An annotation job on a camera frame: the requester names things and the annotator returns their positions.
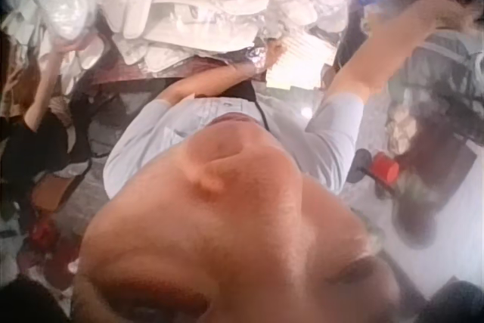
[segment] person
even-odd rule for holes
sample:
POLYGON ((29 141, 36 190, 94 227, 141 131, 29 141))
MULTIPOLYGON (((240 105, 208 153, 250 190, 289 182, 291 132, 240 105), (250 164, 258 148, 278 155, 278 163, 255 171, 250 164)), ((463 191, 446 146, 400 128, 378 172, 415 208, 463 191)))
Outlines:
POLYGON ((37 69, 35 73, 39 73, 39 84, 33 90, 33 99, 28 101, 22 119, 13 126, 2 153, 4 202, 22 201, 42 172, 58 172, 72 162, 88 159, 88 155, 73 153, 81 138, 76 134, 67 102, 63 96, 55 95, 55 89, 64 55, 87 47, 92 36, 83 36, 72 44, 54 38, 53 50, 42 69, 36 62, 32 65, 37 69))
MULTIPOLYGON (((369 97, 437 26, 462 25, 467 12, 418 0, 375 30, 305 129, 234 96, 256 73, 250 64, 166 88, 107 160, 111 201, 83 238, 74 320, 389 321, 396 281, 336 194, 369 97)), ((265 66, 280 53, 272 44, 265 66)))

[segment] man's left arm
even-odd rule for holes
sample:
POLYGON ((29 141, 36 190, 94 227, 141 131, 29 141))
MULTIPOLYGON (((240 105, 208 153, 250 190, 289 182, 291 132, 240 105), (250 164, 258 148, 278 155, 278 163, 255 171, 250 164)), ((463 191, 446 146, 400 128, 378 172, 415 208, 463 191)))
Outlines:
POLYGON ((246 62, 207 70, 175 82, 163 90, 157 99, 174 106, 191 95, 203 95, 209 98, 218 96, 230 87, 270 68, 283 51, 283 47, 278 41, 271 41, 268 44, 264 69, 257 70, 254 64, 246 62))

